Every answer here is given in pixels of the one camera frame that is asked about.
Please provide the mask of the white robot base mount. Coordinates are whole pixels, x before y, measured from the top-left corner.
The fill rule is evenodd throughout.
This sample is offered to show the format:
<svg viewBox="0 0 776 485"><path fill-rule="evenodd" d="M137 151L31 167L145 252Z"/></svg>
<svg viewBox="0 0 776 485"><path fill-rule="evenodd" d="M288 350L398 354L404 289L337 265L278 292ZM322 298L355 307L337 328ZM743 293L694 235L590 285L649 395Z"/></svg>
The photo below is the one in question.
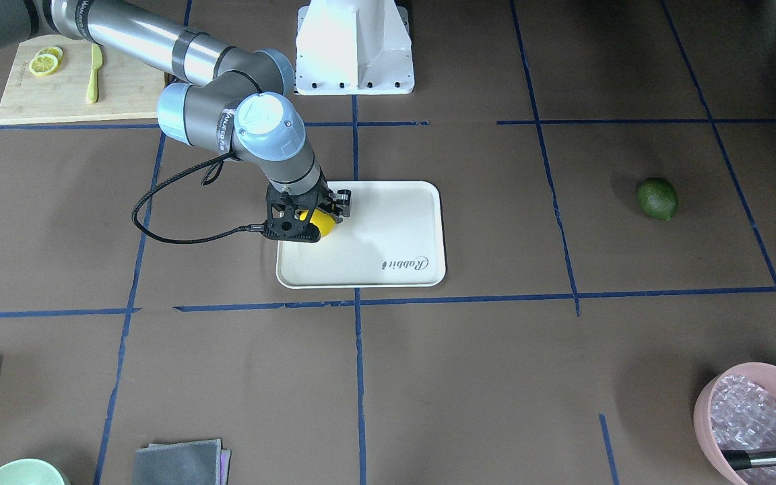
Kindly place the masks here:
<svg viewBox="0 0 776 485"><path fill-rule="evenodd" d="M296 93L388 96L414 91L406 1L311 1L298 10Z"/></svg>

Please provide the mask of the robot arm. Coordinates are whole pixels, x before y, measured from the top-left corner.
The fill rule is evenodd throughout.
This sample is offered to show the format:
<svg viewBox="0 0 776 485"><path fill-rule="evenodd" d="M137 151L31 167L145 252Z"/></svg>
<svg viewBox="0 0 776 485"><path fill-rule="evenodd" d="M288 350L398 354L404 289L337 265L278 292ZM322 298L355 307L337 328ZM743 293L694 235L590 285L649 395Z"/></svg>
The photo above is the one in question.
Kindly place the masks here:
<svg viewBox="0 0 776 485"><path fill-rule="evenodd" d="M153 233L139 213L159 190L201 169L206 169L202 184L212 184L228 160L257 165L269 183L267 218L240 232L317 243L324 234L317 226L321 218L338 224L349 216L351 192L329 188L289 99L294 70L283 53L246 52L126 1L0 1L0 49L47 34L126 53L175 77L157 102L160 129L217 153L136 203L131 218L146 236Z"/></svg>

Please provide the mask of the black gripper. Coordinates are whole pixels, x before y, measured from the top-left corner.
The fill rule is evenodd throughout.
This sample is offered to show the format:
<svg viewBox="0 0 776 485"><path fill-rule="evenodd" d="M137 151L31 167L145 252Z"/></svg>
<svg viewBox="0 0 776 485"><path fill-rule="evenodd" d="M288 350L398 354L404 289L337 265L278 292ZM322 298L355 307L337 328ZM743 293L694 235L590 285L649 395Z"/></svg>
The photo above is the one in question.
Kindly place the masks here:
<svg viewBox="0 0 776 485"><path fill-rule="evenodd" d="M313 222L315 212L321 206L321 211L333 219L350 217L351 198L351 190L329 190L323 174L319 175L314 187L300 195L278 191L269 185L265 196L267 219L262 236L293 243L317 243L321 240L321 233Z"/></svg>

